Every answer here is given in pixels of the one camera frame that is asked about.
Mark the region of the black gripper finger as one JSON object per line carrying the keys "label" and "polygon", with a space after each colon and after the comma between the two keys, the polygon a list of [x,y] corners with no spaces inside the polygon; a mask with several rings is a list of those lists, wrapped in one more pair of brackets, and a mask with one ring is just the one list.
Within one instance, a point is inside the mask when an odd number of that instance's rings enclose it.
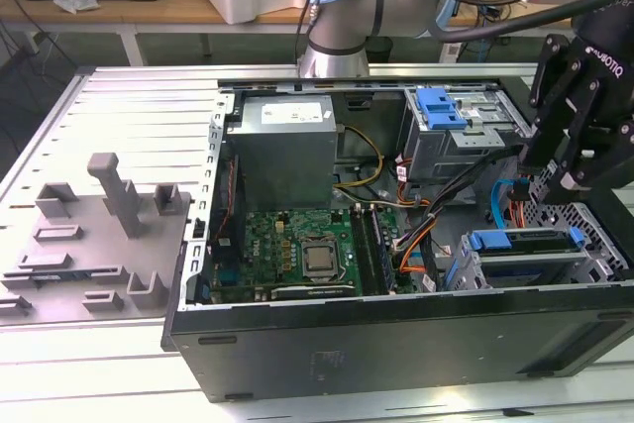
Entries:
{"label": "black gripper finger", "polygon": [[536,117],[521,171],[535,173],[558,158],[563,174],[596,175],[596,53],[597,46],[580,38],[547,38],[530,93]]}
{"label": "black gripper finger", "polygon": [[594,189],[618,189],[633,181],[633,100],[559,95],[543,101],[543,121],[564,136],[556,147],[558,169],[544,199],[576,201]]}

